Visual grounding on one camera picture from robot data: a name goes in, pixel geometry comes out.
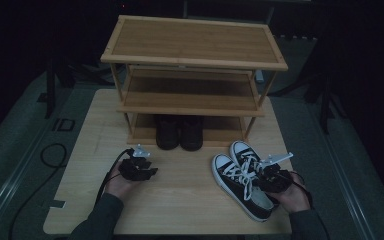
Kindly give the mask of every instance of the wooden shoe rack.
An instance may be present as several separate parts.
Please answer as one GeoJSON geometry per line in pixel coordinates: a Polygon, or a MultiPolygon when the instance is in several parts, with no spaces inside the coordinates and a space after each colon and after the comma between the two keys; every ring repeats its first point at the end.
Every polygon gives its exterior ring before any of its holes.
{"type": "Polygon", "coordinates": [[[119,16],[110,63],[129,144],[156,144],[153,114],[200,115],[204,146],[247,140],[277,71],[288,69],[267,25],[119,16]],[[125,64],[121,84],[116,64],[125,64]],[[275,73],[258,93],[256,70],[275,73]]]}

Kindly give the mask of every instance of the pair of sneakers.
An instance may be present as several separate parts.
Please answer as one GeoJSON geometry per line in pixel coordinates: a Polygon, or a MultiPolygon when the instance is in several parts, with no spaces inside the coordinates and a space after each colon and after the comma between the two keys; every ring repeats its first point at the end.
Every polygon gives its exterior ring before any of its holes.
{"type": "Polygon", "coordinates": [[[245,142],[230,146],[230,157],[218,154],[212,162],[216,182],[254,220],[266,221],[275,207],[271,199],[258,186],[258,163],[261,158],[245,142]]]}
{"type": "Polygon", "coordinates": [[[203,144],[203,117],[194,115],[154,115],[157,146],[171,150],[179,144],[187,151],[197,151],[203,144]]]}

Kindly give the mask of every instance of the dark sleeve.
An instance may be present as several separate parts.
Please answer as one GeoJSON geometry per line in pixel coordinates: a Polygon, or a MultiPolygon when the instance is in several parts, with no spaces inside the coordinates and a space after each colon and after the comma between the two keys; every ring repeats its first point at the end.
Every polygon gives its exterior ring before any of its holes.
{"type": "Polygon", "coordinates": [[[117,197],[104,193],[89,214],[87,220],[80,223],[71,233],[70,240],[109,240],[123,210],[123,202],[117,197]]]}
{"type": "Polygon", "coordinates": [[[292,240],[327,240],[326,228],[315,210],[306,210],[289,215],[292,240]]]}

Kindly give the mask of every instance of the black leather shoe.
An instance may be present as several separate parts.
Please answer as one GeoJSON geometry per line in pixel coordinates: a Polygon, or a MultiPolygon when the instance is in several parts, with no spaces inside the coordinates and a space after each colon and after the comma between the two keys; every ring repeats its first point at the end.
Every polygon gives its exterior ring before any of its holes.
{"type": "Polygon", "coordinates": [[[179,145],[177,132],[178,117],[175,115],[154,115],[157,129],[157,146],[163,150],[171,150],[179,145]]]}
{"type": "Polygon", "coordinates": [[[180,132],[180,146],[187,151],[197,151],[203,142],[202,116],[183,116],[180,132]]]}

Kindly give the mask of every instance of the dark background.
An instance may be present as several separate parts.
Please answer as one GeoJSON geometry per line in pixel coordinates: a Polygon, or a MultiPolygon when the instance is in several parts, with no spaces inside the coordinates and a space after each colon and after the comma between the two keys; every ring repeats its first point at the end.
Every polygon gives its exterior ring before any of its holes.
{"type": "MultiPolygon", "coordinates": [[[[275,6],[270,28],[276,36],[318,39],[302,77],[331,77],[332,92],[384,183],[384,0],[192,0],[188,12],[262,21],[270,6],[275,6]]],[[[65,73],[70,69],[64,58],[96,66],[118,14],[181,18],[183,1],[0,0],[0,123],[49,59],[60,59],[65,73]]],[[[320,82],[310,82],[316,95],[320,82]]]]}

